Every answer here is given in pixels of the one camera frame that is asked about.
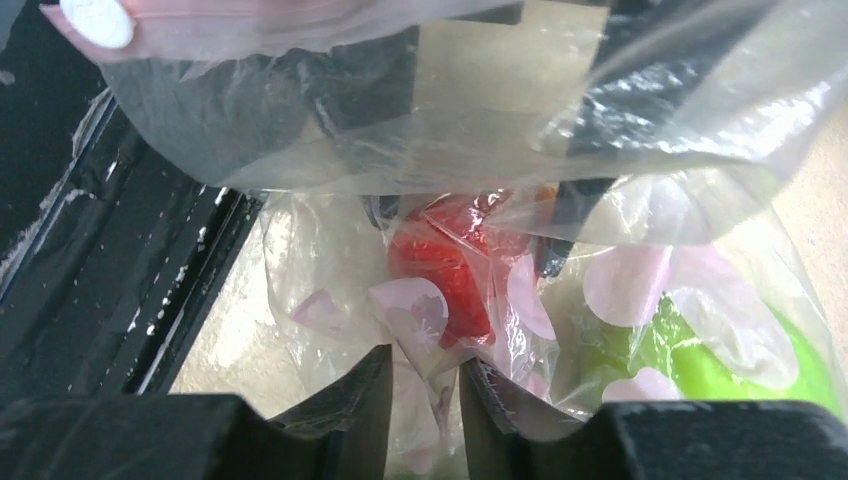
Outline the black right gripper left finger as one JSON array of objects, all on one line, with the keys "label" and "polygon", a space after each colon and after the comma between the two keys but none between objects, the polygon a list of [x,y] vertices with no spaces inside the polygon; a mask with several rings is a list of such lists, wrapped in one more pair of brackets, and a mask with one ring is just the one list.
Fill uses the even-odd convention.
[{"label": "black right gripper left finger", "polygon": [[1,413],[5,479],[380,479],[392,349],[266,419],[224,394],[66,396]]}]

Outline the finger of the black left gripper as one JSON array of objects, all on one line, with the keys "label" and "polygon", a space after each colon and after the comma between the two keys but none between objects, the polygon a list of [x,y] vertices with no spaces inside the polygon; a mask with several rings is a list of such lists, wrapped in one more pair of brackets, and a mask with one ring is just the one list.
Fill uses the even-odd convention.
[{"label": "finger of the black left gripper", "polygon": [[[652,106],[655,100],[665,100],[662,94],[649,90],[654,87],[638,85],[638,77],[653,75],[649,67],[656,63],[648,59],[622,58],[626,47],[645,39],[676,13],[676,1],[613,1],[603,38],[600,40],[589,69],[594,77],[581,98],[577,119],[566,151],[567,159],[617,160],[620,154],[613,137],[651,132],[661,117],[661,108]],[[577,223],[580,227],[586,215],[620,175],[560,182],[553,205],[552,220]],[[539,238],[536,268],[542,278],[556,278],[563,270],[574,246],[569,240]]]},{"label": "finger of the black left gripper", "polygon": [[291,76],[308,117],[327,136],[408,115],[413,106],[420,28],[324,53],[291,52]]}]

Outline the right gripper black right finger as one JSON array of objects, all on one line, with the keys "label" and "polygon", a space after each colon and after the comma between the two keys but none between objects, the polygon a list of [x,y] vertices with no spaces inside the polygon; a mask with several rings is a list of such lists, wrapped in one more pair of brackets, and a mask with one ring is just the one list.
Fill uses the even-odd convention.
[{"label": "right gripper black right finger", "polygon": [[795,401],[603,405],[586,421],[480,359],[459,370],[473,479],[843,479],[847,428]]}]

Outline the clear zip top bag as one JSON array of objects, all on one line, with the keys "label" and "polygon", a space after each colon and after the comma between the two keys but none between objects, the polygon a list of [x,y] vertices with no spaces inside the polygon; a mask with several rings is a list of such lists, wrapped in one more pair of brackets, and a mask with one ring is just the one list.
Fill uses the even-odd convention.
[{"label": "clear zip top bag", "polygon": [[[193,178],[264,200],[267,310],[302,388],[366,351],[394,353],[385,471],[467,473],[458,374],[480,359],[578,420],[585,329],[637,328],[668,296],[692,330],[755,371],[780,311],[847,383],[814,290],[771,210],[847,93],[843,1],[676,1],[622,58],[651,59],[651,132],[619,159],[567,159],[613,1],[59,1],[42,14],[97,65],[158,153]],[[324,53],[418,26],[411,112],[327,136],[291,52]],[[563,181],[620,175],[580,227],[552,220]],[[412,209],[509,190],[485,225],[528,237],[490,305],[492,345],[439,345],[440,289],[394,278],[388,246]],[[574,246],[542,278],[539,238]]]}]

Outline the red fake fruit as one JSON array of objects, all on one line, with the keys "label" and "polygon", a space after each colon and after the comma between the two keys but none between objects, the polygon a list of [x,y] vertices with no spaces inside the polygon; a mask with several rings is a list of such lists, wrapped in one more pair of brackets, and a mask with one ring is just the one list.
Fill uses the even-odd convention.
[{"label": "red fake fruit", "polygon": [[527,252],[529,239],[485,222],[511,196],[509,190],[444,195],[412,209],[389,242],[392,277],[424,278],[443,294],[448,321],[439,345],[445,349],[497,339],[490,301],[506,291],[507,274]]}]

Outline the black mounting base rail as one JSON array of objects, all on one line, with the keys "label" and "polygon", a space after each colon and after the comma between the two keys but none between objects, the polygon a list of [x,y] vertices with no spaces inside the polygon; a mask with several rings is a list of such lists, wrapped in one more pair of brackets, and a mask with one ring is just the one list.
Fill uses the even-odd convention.
[{"label": "black mounting base rail", "polygon": [[1,401],[165,392],[260,205],[155,153],[35,1],[1,5]]}]

